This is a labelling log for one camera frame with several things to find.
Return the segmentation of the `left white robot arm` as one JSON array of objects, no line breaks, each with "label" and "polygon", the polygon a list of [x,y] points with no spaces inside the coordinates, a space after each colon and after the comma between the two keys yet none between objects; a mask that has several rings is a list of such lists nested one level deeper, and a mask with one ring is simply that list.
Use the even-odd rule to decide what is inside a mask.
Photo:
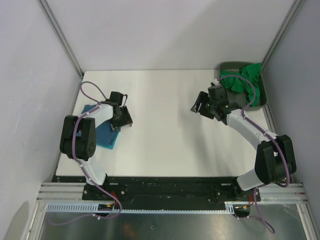
[{"label": "left white robot arm", "polygon": [[127,99],[127,94],[112,91],[109,98],[91,106],[79,116],[67,115],[64,118],[60,152],[79,164],[88,184],[96,184],[93,194],[100,200],[110,196],[111,188],[105,184],[107,174],[95,155],[97,140],[102,137],[112,145],[122,127],[132,126]]}]

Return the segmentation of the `dark blue t shirt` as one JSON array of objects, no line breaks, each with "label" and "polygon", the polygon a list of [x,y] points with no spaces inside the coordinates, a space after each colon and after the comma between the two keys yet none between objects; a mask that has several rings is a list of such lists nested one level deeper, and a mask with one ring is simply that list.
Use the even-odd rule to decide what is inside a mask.
[{"label": "dark blue t shirt", "polygon": [[95,121],[96,145],[112,150],[116,143],[119,131],[113,130],[110,120],[113,118],[113,107],[102,104],[102,107],[88,117]]}]

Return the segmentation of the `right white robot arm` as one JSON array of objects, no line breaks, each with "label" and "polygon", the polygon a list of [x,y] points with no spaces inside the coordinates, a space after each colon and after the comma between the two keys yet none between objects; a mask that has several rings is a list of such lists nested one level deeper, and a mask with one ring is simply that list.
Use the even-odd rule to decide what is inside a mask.
[{"label": "right white robot arm", "polygon": [[236,185],[230,188],[231,196],[242,201],[249,190],[289,179],[297,171],[296,158],[291,138],[277,135],[246,115],[246,111],[236,102],[230,103],[226,89],[212,84],[207,92],[201,91],[191,112],[216,119],[231,127],[244,137],[256,150],[252,170],[237,177]]}]

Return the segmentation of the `teal t shirt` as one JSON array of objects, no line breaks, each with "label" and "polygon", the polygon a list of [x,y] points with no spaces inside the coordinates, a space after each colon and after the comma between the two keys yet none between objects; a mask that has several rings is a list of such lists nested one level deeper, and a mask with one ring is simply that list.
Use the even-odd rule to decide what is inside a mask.
[{"label": "teal t shirt", "polygon": [[119,132],[98,132],[96,134],[96,144],[100,147],[112,150],[115,147]]}]

